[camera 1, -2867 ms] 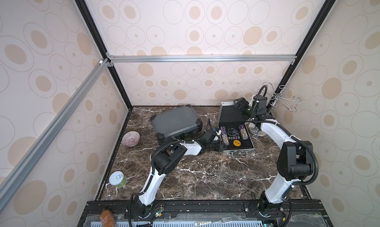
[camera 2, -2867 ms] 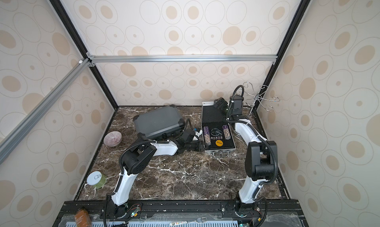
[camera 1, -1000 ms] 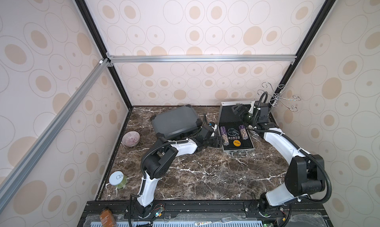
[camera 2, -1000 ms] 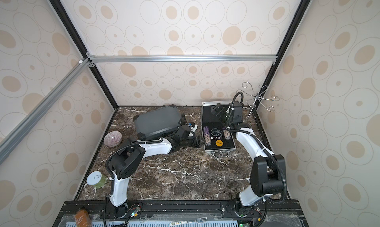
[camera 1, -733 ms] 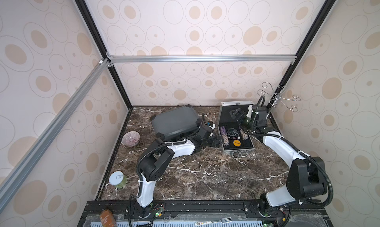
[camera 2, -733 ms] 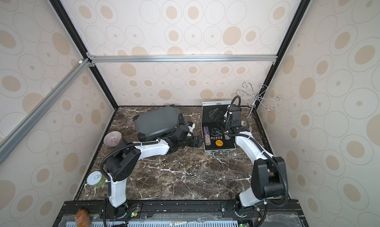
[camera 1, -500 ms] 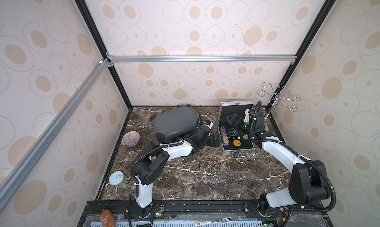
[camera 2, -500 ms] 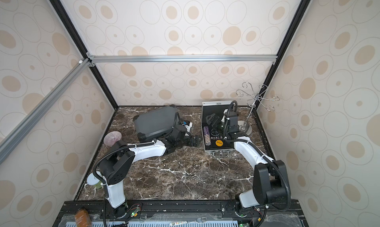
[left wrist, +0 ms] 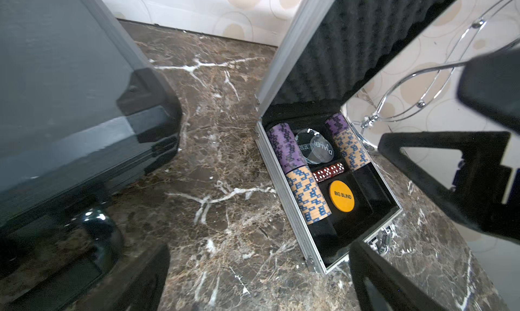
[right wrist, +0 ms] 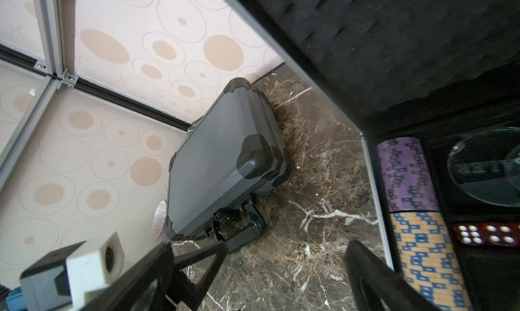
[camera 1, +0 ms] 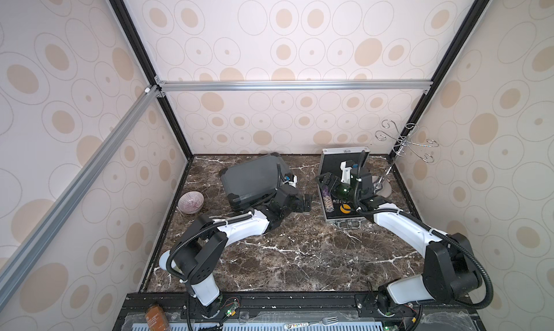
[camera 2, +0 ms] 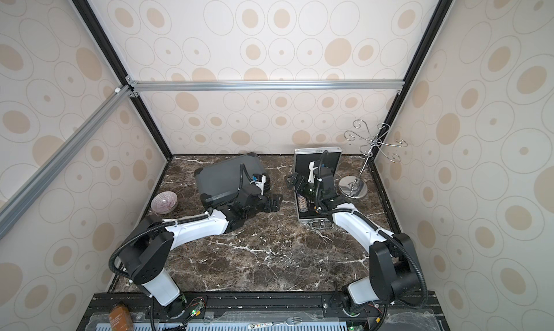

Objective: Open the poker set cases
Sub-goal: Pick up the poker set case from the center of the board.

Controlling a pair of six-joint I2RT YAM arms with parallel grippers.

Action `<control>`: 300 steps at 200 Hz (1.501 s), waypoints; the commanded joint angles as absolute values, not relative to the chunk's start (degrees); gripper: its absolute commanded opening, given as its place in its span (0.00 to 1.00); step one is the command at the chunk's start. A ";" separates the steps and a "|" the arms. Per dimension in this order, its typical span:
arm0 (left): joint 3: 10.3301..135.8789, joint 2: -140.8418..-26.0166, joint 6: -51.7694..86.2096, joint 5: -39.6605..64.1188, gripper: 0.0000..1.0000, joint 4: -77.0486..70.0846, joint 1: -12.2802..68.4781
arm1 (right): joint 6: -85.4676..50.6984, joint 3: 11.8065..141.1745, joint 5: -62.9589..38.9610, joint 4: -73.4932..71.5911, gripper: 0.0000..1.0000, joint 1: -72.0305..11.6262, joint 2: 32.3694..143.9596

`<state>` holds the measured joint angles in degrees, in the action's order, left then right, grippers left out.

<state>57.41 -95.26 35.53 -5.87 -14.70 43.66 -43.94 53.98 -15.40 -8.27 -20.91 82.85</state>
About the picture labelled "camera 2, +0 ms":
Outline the dark grey poker case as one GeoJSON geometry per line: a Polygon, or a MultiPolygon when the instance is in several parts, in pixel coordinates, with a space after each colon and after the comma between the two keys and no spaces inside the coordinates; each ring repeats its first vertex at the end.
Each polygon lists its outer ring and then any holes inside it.
{"type": "Polygon", "coordinates": [[[258,155],[251,152],[199,168],[194,172],[196,186],[205,208],[226,204],[236,197],[242,185],[251,184],[253,174],[265,174],[265,194],[271,189],[271,178],[258,155]]]}

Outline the silver aluminium poker case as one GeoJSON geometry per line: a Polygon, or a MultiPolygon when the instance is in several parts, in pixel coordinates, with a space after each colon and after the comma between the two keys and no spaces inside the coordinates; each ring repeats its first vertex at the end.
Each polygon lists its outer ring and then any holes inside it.
{"type": "MultiPolygon", "coordinates": [[[[299,173],[306,178],[306,185],[309,178],[309,163],[315,161],[316,165],[321,168],[326,166],[330,168],[333,172],[333,180],[335,173],[340,161],[340,156],[342,149],[339,147],[328,147],[328,148],[307,148],[307,149],[296,149],[294,155],[294,173],[299,173]]],[[[295,194],[296,204],[297,204],[297,214],[299,221],[304,224],[317,224],[319,229],[327,229],[331,226],[333,219],[331,216],[321,215],[311,207],[307,213],[301,214],[298,207],[298,196],[295,194]]],[[[339,196],[339,204],[343,201],[343,197],[339,196]]]]}

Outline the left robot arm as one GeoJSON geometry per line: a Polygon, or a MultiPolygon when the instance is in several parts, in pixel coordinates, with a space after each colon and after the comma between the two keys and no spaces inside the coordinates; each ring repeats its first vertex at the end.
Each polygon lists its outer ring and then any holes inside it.
{"type": "Polygon", "coordinates": [[[258,213],[277,212],[282,200],[281,194],[263,195],[260,188],[247,185],[226,204],[193,217],[147,217],[113,252],[108,267],[156,300],[170,319],[181,317],[192,306],[186,305],[184,293],[165,269],[170,252],[204,237],[230,233],[258,213]]]}

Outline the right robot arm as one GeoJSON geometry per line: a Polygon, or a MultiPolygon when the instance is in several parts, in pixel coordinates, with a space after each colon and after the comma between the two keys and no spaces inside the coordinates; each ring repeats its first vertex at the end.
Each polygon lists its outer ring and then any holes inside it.
{"type": "Polygon", "coordinates": [[[339,195],[330,168],[315,168],[311,178],[295,172],[287,187],[307,201],[307,209],[347,231],[369,254],[369,275],[343,287],[341,304],[357,315],[368,302],[400,302],[419,309],[428,302],[428,287],[412,239],[378,226],[339,195]]]}

